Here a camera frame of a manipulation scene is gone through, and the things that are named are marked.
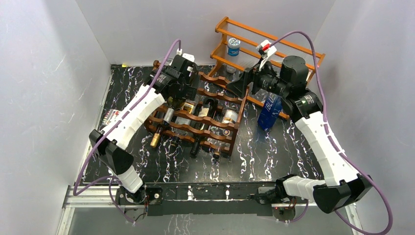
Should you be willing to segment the blue square glass bottle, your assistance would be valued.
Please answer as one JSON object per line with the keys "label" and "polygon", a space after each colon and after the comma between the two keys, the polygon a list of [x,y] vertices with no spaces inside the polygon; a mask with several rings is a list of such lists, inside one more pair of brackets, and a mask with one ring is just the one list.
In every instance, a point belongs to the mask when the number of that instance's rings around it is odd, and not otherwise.
{"label": "blue square glass bottle", "polygon": [[258,125],[263,130],[272,128],[281,110],[281,97],[274,93],[268,93],[257,120]]}

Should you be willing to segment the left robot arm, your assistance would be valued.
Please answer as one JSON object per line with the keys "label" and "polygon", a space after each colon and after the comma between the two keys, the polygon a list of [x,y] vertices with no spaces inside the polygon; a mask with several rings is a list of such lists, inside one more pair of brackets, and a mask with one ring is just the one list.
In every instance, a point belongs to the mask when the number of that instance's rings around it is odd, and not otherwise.
{"label": "left robot arm", "polygon": [[89,156],[97,157],[111,171],[130,202],[140,204],[146,198],[146,184],[133,166],[134,157],[126,150],[132,137],[170,98],[179,103],[194,99],[200,78],[198,72],[191,65],[182,69],[166,66],[152,71],[113,123],[90,132],[92,150]]}

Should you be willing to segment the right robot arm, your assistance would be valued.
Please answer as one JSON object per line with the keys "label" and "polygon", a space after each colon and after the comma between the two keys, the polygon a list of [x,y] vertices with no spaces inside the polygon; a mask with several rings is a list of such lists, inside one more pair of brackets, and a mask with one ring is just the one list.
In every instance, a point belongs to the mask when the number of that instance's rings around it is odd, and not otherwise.
{"label": "right robot arm", "polygon": [[252,93],[264,89],[281,97],[282,109],[302,132],[318,160],[323,180],[312,180],[290,174],[276,180],[275,189],[259,192],[259,199],[287,203],[294,197],[315,202],[324,213],[331,213],[359,201],[373,186],[341,156],[326,133],[323,105],[315,93],[307,89],[308,67],[298,56],[283,59],[280,72],[266,62],[264,68],[256,64],[245,69],[238,80],[226,85],[227,90],[242,97],[249,84]]}

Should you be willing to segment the green wine bottle white label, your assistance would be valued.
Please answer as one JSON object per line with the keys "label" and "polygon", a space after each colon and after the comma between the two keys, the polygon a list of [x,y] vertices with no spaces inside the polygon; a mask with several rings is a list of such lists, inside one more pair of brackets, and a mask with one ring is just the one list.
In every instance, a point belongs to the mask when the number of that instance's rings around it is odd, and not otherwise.
{"label": "green wine bottle white label", "polygon": [[173,114],[176,110],[179,110],[182,106],[183,106],[183,101],[180,100],[171,100],[170,103],[168,103],[167,106],[167,110],[166,113],[164,114],[163,118],[162,118],[162,122],[160,124],[157,125],[156,131],[153,135],[153,138],[151,140],[150,146],[152,148],[156,148],[160,138],[161,138],[161,133],[170,126],[170,121],[173,118]]}

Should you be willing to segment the dark wine bottle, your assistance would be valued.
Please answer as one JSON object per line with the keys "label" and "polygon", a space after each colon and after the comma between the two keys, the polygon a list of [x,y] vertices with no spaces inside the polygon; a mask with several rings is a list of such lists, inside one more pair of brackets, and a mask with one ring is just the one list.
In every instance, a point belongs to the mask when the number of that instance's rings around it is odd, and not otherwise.
{"label": "dark wine bottle", "polygon": [[[218,99],[206,98],[203,102],[203,105],[201,106],[201,108],[198,112],[198,116],[199,117],[213,118],[214,115],[215,115],[215,112],[216,112],[218,102],[219,102]],[[197,130],[204,131],[204,130],[207,130],[209,128],[209,125],[198,122],[198,123],[195,124],[194,128],[197,129]],[[195,159],[197,154],[198,154],[200,141],[201,141],[202,137],[203,136],[200,136],[200,135],[195,135],[194,136],[195,142],[193,143],[193,146],[190,150],[190,156],[193,159]]]}

